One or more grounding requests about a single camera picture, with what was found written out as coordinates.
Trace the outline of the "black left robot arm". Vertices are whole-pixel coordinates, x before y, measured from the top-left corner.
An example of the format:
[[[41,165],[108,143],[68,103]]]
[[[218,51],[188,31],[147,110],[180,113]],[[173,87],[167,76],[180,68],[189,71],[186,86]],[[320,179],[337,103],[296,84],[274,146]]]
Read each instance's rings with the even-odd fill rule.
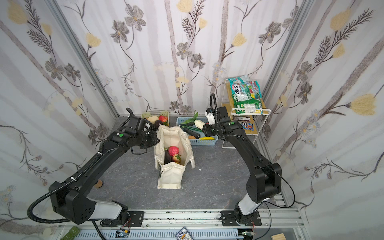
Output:
[[[100,177],[127,151],[133,147],[147,150],[160,142],[154,124],[135,116],[131,109],[127,111],[129,117],[102,141],[97,153],[83,167],[62,183],[54,182],[47,194],[28,207],[27,216],[30,220],[42,224],[73,222],[77,225],[94,220],[108,220],[117,226],[122,226],[130,220],[127,206],[88,198]],[[54,212],[59,214],[61,219],[43,219],[34,214],[34,208],[45,199],[51,200]]]

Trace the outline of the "cream floral tote bag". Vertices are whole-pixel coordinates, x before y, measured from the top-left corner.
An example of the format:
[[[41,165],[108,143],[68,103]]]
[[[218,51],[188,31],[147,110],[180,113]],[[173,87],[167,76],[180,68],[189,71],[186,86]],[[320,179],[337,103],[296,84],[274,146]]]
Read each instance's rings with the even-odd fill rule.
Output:
[[[160,125],[160,142],[155,146],[155,168],[159,171],[158,189],[179,190],[186,165],[196,167],[189,136],[180,127]]]

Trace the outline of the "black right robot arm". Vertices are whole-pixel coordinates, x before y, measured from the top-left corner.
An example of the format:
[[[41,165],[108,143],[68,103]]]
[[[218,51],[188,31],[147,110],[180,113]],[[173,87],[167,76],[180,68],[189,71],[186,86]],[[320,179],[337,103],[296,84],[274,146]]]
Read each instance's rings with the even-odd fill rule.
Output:
[[[209,123],[203,126],[204,135],[218,136],[232,144],[248,167],[250,176],[246,183],[247,194],[234,209],[237,224],[245,225],[251,221],[263,202],[281,192],[282,168],[261,154],[242,125],[231,120],[225,107],[218,107],[215,94],[210,95],[210,107],[206,113]]]

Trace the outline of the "dark purple eggplant toy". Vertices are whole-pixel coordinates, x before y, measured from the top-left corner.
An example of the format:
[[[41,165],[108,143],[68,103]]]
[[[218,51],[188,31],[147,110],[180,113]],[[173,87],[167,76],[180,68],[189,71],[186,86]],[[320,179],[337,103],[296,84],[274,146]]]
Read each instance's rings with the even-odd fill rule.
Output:
[[[169,164],[172,162],[172,156],[170,155],[169,151],[165,149],[165,159],[164,159],[164,164]]]

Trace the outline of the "pink dragon fruit toy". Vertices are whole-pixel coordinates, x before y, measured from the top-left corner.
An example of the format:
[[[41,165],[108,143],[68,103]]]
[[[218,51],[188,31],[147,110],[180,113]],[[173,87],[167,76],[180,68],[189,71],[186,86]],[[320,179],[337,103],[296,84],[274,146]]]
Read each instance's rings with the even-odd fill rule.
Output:
[[[179,148],[175,147],[175,146],[171,146],[168,148],[168,153],[170,154],[171,157],[174,155],[178,155],[179,154]]]

